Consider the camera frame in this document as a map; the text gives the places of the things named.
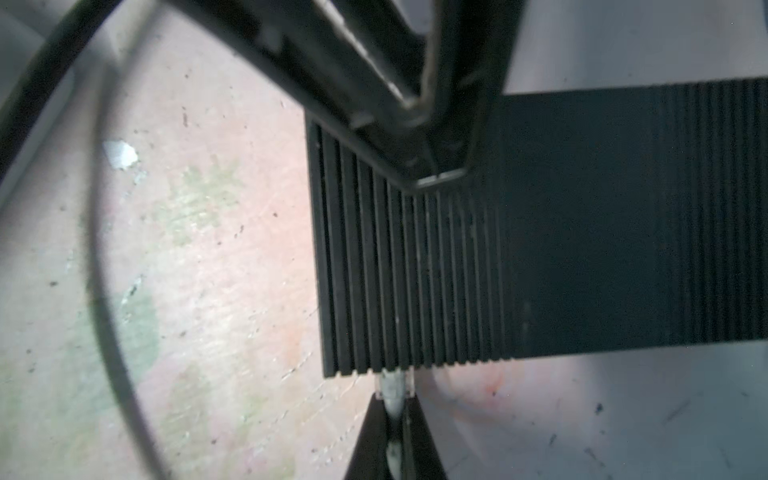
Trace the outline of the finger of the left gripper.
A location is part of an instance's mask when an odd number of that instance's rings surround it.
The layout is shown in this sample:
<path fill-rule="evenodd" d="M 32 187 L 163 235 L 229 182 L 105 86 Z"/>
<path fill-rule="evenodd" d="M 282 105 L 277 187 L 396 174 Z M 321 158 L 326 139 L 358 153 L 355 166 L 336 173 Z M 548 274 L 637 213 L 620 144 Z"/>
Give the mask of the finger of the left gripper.
<path fill-rule="evenodd" d="M 419 97 L 406 140 L 389 159 L 398 186 L 438 186 L 467 176 L 503 94 L 522 1 L 396 1 L 422 43 Z"/>
<path fill-rule="evenodd" d="M 435 183 L 422 138 L 398 127 L 382 80 L 312 1 L 176 1 L 397 186 Z"/>

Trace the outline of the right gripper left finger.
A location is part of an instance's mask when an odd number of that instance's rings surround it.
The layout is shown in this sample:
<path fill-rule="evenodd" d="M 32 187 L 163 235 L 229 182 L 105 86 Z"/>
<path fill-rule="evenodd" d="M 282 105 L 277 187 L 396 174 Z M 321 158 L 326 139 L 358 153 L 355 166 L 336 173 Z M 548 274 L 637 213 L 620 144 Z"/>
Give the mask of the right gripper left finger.
<path fill-rule="evenodd" d="M 386 480 L 390 478 L 387 461 L 388 414 L 383 400 L 373 394 L 353 449 L 345 480 Z"/>

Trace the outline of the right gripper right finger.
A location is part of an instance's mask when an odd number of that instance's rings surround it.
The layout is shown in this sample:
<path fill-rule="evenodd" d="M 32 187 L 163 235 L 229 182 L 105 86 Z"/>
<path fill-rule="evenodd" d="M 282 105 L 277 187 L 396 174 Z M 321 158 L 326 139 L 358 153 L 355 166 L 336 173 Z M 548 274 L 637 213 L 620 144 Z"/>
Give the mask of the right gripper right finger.
<path fill-rule="evenodd" d="M 446 480 L 445 469 L 417 396 L 405 400 L 402 435 L 402 478 Z"/>

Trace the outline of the black ribbed box device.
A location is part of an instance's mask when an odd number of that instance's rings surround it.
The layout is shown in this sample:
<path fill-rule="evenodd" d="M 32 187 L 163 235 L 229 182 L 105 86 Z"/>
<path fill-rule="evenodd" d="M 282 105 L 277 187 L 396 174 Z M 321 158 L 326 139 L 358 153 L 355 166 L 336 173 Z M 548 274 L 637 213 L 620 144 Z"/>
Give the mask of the black ribbed box device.
<path fill-rule="evenodd" d="M 513 95 L 488 132 L 408 194 L 307 122 L 325 377 L 766 338 L 765 79 Z"/>

